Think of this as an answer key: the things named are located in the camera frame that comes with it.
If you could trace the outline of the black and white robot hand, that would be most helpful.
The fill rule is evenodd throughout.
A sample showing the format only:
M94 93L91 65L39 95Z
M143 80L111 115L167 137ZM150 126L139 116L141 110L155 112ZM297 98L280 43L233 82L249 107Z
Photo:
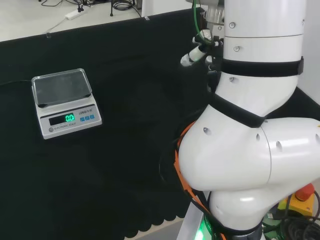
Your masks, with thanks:
M201 30L192 42L197 46L185 54L180 64L187 68L204 60L207 68L207 91L214 93L222 72L224 39L213 35L209 29Z

